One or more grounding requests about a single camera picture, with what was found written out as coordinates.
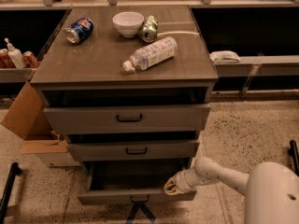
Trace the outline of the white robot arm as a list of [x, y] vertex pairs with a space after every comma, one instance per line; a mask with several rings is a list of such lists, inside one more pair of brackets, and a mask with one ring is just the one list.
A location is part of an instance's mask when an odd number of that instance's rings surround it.
[[245, 224], [299, 224], [299, 177], [275, 162], [260, 163], [245, 174], [201, 157], [172, 176], [164, 193], [183, 194], [217, 182], [245, 196]]

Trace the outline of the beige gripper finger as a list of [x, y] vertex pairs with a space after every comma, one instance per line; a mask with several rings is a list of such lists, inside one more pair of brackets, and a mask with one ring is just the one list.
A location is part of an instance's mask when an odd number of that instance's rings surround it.
[[164, 184], [164, 187], [166, 188], [166, 189], [171, 189], [171, 188], [173, 188], [175, 186], [175, 181], [174, 181], [174, 178], [173, 177], [170, 177], [167, 181], [166, 181], [166, 183]]
[[169, 196], [179, 195], [177, 188], [165, 188], [164, 193]]

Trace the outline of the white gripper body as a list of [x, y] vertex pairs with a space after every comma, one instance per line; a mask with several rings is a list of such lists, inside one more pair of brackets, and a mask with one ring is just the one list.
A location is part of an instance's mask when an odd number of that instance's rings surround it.
[[195, 185], [192, 183], [196, 180], [196, 172], [194, 170], [183, 170], [176, 173], [174, 176], [175, 186], [179, 194], [196, 191]]

